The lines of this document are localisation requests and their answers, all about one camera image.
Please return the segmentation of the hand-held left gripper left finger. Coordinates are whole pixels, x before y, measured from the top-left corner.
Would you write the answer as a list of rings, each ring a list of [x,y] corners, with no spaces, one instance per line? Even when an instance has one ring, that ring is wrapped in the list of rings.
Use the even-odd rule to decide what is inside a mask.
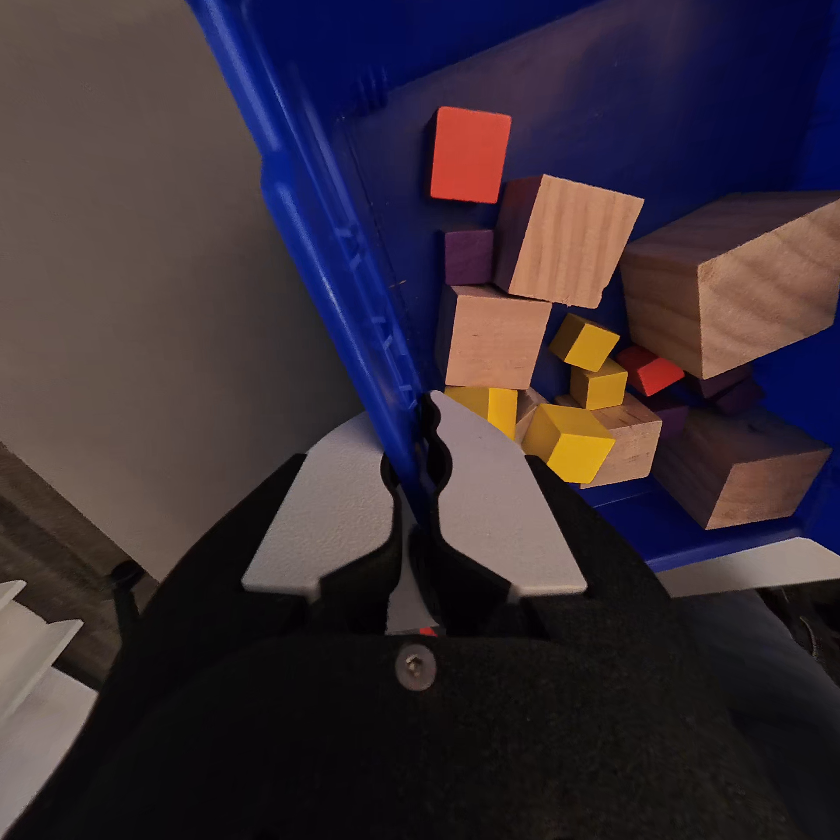
[[[367,413],[336,427],[306,453],[243,588],[297,597],[329,627],[383,635],[403,566],[398,485]]]

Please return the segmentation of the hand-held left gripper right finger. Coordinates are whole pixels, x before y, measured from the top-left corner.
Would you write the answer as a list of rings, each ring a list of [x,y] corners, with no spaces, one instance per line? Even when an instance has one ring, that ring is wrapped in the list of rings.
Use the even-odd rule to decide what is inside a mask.
[[[423,398],[429,501],[423,582],[449,636],[587,583],[516,442],[450,396]]]

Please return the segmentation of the pile of coloured wooden cubes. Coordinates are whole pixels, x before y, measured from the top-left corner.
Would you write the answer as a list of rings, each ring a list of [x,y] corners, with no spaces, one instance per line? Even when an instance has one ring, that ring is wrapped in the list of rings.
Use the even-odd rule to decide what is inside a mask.
[[[446,394],[574,485],[652,474],[705,530],[788,518],[832,448],[752,367],[834,323],[838,192],[725,196],[629,244],[643,203],[523,177],[453,233]]]

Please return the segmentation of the blue plastic box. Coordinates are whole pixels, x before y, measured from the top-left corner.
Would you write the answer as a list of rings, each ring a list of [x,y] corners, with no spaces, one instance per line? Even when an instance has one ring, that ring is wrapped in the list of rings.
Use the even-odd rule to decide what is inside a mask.
[[[838,197],[838,2],[187,2],[265,203],[385,453],[427,518],[419,403],[442,386],[441,107],[511,117],[502,186],[641,197],[632,239],[725,196]]]

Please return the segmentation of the person's leg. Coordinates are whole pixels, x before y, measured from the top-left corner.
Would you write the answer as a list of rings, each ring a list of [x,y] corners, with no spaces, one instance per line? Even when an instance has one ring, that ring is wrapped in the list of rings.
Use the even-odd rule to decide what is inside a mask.
[[[838,684],[755,590],[674,600],[794,824],[839,838]]]

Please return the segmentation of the white stand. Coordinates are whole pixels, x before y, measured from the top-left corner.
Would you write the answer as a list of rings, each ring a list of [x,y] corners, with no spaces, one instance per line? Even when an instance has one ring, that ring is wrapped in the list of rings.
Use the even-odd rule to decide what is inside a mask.
[[[55,667],[82,621],[48,623],[16,601],[24,588],[24,581],[1,584],[3,835],[65,758],[98,697]]]

